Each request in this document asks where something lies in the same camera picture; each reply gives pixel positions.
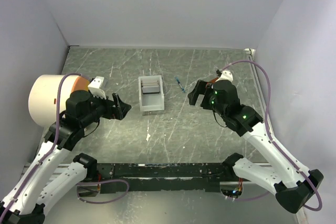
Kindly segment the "white card tray box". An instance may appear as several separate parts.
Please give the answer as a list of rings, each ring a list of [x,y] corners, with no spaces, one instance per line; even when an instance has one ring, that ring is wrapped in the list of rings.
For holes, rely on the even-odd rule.
[[[159,82],[161,92],[159,94],[143,94],[141,91],[141,82]],[[161,75],[141,76],[138,78],[139,84],[139,106],[141,112],[164,111],[164,92],[163,79]]]

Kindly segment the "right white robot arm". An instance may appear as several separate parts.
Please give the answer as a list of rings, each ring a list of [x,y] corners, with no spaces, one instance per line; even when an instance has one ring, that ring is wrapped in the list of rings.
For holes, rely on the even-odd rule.
[[[298,161],[269,133],[263,118],[250,106],[240,103],[236,87],[229,80],[214,83],[198,80],[188,94],[190,105],[203,95],[201,108],[218,115],[226,127],[248,141],[267,160],[272,169],[250,162],[240,154],[225,160],[223,176],[230,181],[247,179],[272,193],[288,212],[296,214],[316,193],[324,179],[318,169]]]

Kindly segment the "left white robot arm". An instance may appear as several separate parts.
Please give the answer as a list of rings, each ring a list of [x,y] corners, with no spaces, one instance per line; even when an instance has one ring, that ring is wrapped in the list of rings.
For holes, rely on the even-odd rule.
[[[77,155],[70,166],[53,181],[51,175],[85,137],[85,128],[101,118],[122,120],[131,105],[113,93],[113,99],[93,96],[78,90],[66,100],[66,109],[57,114],[45,141],[26,173],[1,201],[1,223],[43,223],[47,212],[78,183],[96,184],[97,160],[87,154]]]

